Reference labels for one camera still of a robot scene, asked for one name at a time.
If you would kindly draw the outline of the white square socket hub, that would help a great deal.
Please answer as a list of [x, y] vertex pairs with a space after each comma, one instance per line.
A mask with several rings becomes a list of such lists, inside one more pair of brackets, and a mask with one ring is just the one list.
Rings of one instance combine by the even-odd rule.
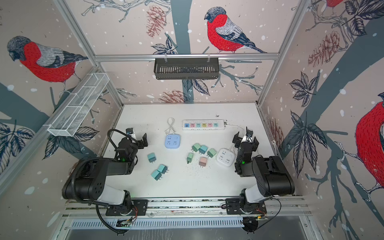
[[228, 149], [220, 149], [216, 155], [216, 162], [222, 166], [229, 168], [235, 161], [235, 154]]

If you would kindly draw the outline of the blue square socket hub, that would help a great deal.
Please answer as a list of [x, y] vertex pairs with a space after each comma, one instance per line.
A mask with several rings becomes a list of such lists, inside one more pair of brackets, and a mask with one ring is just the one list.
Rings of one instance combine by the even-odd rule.
[[178, 149], [181, 144], [181, 137], [178, 134], [168, 134], [165, 139], [167, 149]]

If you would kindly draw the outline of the pink plug adapter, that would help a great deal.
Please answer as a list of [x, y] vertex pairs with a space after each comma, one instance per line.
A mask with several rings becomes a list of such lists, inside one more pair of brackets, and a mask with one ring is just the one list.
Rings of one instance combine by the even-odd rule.
[[199, 160], [199, 166], [205, 167], [207, 165], [207, 161], [208, 161], [207, 158], [201, 157], [200, 160]]

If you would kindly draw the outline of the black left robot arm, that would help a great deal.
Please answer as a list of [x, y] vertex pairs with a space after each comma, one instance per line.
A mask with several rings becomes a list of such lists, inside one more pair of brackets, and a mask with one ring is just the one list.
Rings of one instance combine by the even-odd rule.
[[138, 163], [138, 151], [149, 144], [147, 135], [136, 140], [133, 129], [125, 133], [110, 129], [107, 138], [115, 156], [79, 160], [62, 188], [62, 196], [80, 204], [94, 205], [101, 223], [117, 235], [124, 235], [139, 216], [145, 216], [148, 200], [133, 200], [129, 191], [111, 187], [106, 180], [108, 176], [132, 174]]

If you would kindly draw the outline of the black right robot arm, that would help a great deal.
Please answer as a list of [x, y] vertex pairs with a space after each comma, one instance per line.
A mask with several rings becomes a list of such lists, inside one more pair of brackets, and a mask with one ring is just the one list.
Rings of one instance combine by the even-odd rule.
[[294, 181], [278, 156], [252, 156], [259, 146], [256, 138], [250, 140], [235, 134], [233, 144], [238, 149], [235, 161], [235, 173], [240, 177], [255, 178], [253, 187], [243, 189], [238, 198], [226, 199], [228, 215], [265, 214], [264, 201], [274, 196], [292, 195], [295, 192]]

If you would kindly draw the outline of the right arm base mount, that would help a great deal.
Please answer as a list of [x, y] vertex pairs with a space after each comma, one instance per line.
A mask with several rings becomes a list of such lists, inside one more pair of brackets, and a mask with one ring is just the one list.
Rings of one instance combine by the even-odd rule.
[[225, 210], [228, 215], [266, 215], [264, 202], [248, 203], [240, 198], [225, 199]]

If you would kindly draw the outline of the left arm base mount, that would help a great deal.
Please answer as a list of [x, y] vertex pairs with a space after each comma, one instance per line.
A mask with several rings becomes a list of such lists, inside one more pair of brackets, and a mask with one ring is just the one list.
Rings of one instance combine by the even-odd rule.
[[111, 205], [107, 207], [106, 216], [123, 217], [123, 216], [145, 216], [149, 201], [146, 199], [133, 199], [124, 202], [121, 205]]

